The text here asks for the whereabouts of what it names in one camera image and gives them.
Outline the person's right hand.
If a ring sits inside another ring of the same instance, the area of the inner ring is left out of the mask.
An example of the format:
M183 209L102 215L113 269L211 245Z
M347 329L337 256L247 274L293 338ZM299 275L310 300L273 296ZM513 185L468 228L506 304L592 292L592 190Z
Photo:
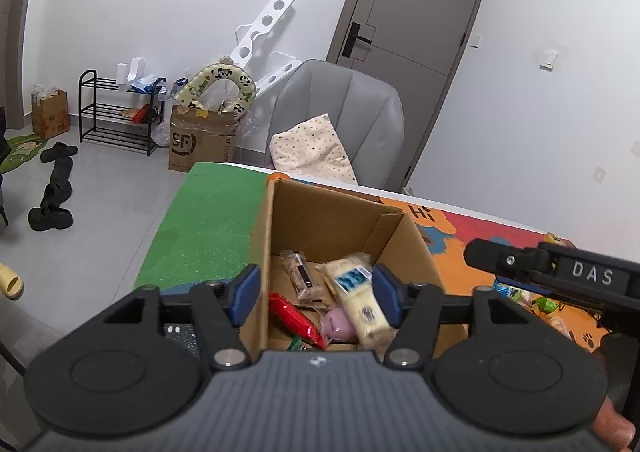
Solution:
M610 398L606 398L591 430L614 451L629 452L636 428L629 420L616 411Z

